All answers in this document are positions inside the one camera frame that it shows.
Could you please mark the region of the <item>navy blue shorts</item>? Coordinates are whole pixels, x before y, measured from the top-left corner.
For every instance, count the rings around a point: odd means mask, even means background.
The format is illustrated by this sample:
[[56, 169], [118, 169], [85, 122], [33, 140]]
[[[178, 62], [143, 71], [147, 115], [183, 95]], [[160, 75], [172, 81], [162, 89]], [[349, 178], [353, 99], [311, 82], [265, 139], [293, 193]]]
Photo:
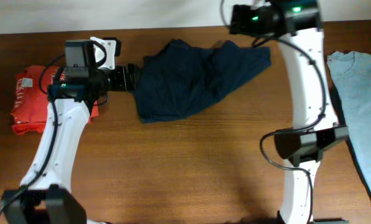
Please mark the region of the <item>navy blue shorts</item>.
[[197, 114], [255, 78], [272, 64], [268, 47], [193, 47], [178, 39], [144, 57], [132, 92], [143, 123], [175, 121]]

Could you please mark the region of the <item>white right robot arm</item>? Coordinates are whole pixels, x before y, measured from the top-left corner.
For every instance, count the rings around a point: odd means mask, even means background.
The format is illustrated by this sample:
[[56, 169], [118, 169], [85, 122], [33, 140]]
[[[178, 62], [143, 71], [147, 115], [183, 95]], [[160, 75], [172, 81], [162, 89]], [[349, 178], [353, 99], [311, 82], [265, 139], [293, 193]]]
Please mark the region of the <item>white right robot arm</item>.
[[317, 0], [264, 1], [259, 6], [236, 4], [228, 24], [230, 34], [254, 37], [253, 47], [277, 41], [288, 75], [293, 124], [262, 136], [272, 137], [281, 164], [265, 151], [268, 163], [284, 170], [284, 197], [276, 218], [267, 223], [316, 223], [314, 180], [325, 151], [348, 137], [334, 111], [324, 66], [323, 22]]

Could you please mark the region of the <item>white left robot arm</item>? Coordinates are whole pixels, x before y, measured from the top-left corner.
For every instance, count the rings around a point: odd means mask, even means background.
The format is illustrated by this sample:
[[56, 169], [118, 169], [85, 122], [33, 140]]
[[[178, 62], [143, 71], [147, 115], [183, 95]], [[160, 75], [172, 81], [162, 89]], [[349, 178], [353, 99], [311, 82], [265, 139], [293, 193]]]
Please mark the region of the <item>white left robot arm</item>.
[[110, 91], [133, 91], [140, 73], [134, 64], [116, 65], [115, 37], [68, 40], [66, 60], [46, 94], [47, 120], [29, 170], [18, 189], [5, 190], [0, 216], [8, 223], [91, 223], [71, 194], [71, 175], [81, 134], [92, 110]]

